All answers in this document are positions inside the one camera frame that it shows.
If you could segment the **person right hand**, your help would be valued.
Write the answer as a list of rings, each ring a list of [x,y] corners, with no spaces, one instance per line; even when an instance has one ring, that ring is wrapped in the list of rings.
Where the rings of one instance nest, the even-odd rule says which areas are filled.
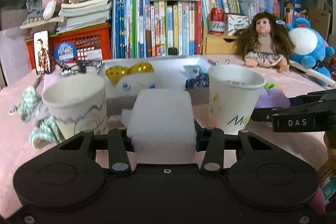
[[[329,159],[329,164],[331,169],[333,170],[333,174],[335,174],[336,170],[336,150],[331,147],[331,141],[329,137],[327,136],[327,133],[324,133],[323,141],[327,148],[327,157]]]

